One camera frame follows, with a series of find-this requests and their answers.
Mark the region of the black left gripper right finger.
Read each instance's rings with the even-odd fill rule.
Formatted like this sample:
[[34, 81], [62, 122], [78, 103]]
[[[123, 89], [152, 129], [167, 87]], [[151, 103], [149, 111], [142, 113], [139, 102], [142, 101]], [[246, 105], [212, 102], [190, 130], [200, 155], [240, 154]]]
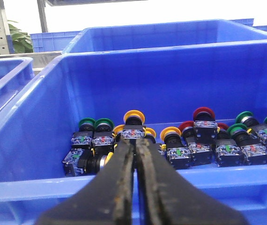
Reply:
[[247, 225], [243, 214], [179, 175], [146, 139], [136, 141], [142, 225]]

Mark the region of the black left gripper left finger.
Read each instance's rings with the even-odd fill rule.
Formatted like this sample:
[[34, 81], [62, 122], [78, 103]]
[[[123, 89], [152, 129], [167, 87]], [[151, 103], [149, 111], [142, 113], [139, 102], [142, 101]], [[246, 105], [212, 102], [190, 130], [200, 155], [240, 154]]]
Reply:
[[84, 188], [44, 212], [37, 225], [130, 225], [134, 146], [121, 139], [109, 162]]

